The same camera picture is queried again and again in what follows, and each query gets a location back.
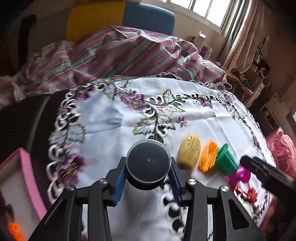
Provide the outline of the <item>blue cushion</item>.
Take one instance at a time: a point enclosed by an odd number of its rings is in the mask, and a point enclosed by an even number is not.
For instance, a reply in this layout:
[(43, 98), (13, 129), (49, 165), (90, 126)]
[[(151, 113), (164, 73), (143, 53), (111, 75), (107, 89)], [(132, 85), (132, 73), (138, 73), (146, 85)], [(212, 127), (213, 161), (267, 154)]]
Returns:
[(127, 2), (122, 25), (171, 36), (175, 26), (175, 14), (158, 6)]

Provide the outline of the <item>pink bedding pile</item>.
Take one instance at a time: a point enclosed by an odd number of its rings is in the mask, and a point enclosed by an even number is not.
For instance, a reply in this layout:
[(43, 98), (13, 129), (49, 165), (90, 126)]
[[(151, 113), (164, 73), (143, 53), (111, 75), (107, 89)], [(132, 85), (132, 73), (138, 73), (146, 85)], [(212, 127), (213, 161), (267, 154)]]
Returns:
[(276, 167), (295, 179), (295, 146), (289, 135), (279, 126), (266, 137), (266, 141)]

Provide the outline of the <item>green plastic spool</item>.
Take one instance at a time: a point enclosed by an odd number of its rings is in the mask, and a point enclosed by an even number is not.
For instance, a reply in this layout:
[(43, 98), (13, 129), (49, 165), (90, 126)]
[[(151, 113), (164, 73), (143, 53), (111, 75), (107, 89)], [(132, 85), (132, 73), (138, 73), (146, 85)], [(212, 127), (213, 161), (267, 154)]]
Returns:
[(215, 166), (223, 175), (230, 175), (238, 170), (238, 163), (228, 150), (229, 145), (224, 144), (217, 152)]

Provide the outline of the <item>magenta plastic spool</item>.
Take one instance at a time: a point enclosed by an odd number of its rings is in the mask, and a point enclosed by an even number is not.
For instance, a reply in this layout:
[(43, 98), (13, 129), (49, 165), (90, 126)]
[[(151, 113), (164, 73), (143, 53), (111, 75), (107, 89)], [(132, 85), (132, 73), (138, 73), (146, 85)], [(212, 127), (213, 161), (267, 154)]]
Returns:
[(250, 177), (251, 172), (239, 164), (237, 171), (228, 176), (228, 183), (231, 186), (235, 186), (239, 182), (248, 183)]

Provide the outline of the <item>white embroidered floral tablecloth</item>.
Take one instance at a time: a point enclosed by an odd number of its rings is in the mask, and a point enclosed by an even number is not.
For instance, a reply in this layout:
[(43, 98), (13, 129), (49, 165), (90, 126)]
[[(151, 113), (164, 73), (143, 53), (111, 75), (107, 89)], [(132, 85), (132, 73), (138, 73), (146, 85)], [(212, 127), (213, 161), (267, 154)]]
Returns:
[[(68, 185), (104, 178), (134, 143), (148, 138), (162, 142), (175, 160), (183, 139), (195, 134), (201, 148), (209, 140), (220, 148), (228, 144), (236, 163), (248, 155), (275, 166), (258, 123), (222, 85), (95, 79), (54, 97), (61, 100), (46, 166), (51, 204)], [(170, 185), (140, 191), (126, 184), (118, 209), (108, 210), (113, 240), (182, 240), (187, 208), (173, 202)]]

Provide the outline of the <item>pink white storage tray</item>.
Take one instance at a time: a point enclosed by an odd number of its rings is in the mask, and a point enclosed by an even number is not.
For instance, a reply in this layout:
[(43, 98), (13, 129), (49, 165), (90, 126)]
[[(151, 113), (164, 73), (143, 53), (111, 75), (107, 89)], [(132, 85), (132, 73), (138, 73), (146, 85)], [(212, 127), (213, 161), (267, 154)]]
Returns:
[(37, 187), (30, 154), (24, 149), (17, 149), (1, 164), (1, 191), (28, 240), (47, 209)]

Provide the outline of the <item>pink beige curtain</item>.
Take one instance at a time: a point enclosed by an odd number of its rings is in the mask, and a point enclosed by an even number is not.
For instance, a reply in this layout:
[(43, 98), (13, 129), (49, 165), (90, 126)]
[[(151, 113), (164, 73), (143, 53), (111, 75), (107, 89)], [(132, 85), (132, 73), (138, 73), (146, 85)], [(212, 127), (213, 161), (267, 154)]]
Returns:
[(262, 1), (240, 1), (231, 32), (219, 62), (229, 71), (245, 72), (251, 65), (261, 39), (264, 20)]

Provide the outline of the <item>wooden side table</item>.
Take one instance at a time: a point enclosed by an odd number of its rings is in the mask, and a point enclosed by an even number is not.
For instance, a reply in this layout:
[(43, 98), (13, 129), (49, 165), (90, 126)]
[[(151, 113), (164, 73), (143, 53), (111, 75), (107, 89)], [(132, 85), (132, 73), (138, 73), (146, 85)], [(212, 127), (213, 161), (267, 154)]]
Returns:
[(263, 78), (251, 68), (244, 73), (239, 73), (238, 71), (232, 73), (223, 67), (221, 63), (215, 62), (215, 64), (226, 72), (227, 81), (232, 82), (232, 92), (235, 93), (236, 89), (240, 90), (241, 102), (247, 108), (251, 107), (265, 87)]

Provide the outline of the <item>striped pink green blanket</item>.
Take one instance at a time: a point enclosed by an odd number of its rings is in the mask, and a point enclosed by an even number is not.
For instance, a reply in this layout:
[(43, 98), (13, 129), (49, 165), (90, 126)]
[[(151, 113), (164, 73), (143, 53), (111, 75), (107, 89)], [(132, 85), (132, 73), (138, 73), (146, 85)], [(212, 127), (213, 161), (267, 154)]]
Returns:
[(171, 73), (184, 81), (224, 84), (226, 73), (178, 37), (122, 26), (105, 27), (81, 44), (58, 41), (1, 78), (1, 106), (112, 76)]

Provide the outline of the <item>yellow carved egg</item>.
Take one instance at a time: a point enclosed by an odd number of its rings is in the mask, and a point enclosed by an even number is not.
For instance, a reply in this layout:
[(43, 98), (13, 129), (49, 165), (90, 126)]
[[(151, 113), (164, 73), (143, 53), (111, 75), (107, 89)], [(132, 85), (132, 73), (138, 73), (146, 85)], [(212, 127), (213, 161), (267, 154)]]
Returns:
[(201, 142), (196, 134), (187, 135), (179, 148), (178, 167), (184, 170), (193, 169), (201, 153)]

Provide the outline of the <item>orange plastic gear toy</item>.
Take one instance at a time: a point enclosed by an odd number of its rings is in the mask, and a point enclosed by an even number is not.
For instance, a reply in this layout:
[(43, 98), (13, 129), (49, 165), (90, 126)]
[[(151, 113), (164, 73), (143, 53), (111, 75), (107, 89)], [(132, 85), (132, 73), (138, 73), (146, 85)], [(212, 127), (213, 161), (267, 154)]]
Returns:
[(199, 171), (206, 173), (215, 165), (218, 150), (219, 147), (213, 140), (209, 140), (206, 143), (200, 155), (198, 164)]

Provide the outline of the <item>orange cube block toy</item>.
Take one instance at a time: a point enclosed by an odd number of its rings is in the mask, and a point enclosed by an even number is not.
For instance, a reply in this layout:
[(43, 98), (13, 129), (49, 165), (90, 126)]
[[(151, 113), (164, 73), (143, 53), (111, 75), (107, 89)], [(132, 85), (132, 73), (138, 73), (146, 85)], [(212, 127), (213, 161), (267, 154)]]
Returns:
[(9, 222), (7, 224), (8, 230), (10, 234), (13, 236), (14, 240), (16, 241), (25, 241), (21, 229), (18, 224), (14, 222)]

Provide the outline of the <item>yellow cushion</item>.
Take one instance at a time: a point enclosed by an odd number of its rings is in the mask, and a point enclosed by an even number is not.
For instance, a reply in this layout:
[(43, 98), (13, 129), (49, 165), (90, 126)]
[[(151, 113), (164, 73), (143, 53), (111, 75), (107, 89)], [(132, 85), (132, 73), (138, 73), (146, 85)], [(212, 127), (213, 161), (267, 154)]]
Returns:
[(71, 9), (66, 26), (66, 41), (80, 44), (106, 26), (121, 26), (124, 1), (103, 1)]

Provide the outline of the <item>red plastic toy piece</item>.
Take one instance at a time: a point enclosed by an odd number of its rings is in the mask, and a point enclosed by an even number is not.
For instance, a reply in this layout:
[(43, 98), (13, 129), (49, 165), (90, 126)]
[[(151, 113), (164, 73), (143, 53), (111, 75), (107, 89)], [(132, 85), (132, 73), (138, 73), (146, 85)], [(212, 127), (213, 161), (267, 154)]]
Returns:
[(255, 203), (257, 201), (257, 192), (254, 188), (249, 188), (247, 192), (244, 192), (240, 187), (234, 186), (231, 190), (241, 197), (244, 201), (249, 203)]

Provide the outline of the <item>white cardboard box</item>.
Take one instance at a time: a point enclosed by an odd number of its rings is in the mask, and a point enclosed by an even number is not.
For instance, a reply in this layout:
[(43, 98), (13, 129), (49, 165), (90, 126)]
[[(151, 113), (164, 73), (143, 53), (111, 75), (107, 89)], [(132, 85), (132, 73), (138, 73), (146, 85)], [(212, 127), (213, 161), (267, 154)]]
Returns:
[(196, 47), (202, 48), (205, 40), (206, 40), (206, 35), (204, 33), (202, 33), (201, 31), (199, 31), (197, 36), (194, 39), (194, 45)]

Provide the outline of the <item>window with frame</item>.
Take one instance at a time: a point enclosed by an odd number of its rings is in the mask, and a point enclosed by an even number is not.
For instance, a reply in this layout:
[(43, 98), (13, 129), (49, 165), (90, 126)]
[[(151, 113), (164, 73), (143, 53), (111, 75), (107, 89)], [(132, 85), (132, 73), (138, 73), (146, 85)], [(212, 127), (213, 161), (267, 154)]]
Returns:
[(231, 0), (192, 0), (192, 1), (142, 1), (146, 4), (160, 6), (189, 16), (205, 25), (214, 25), (222, 30), (231, 13), (234, 1)]

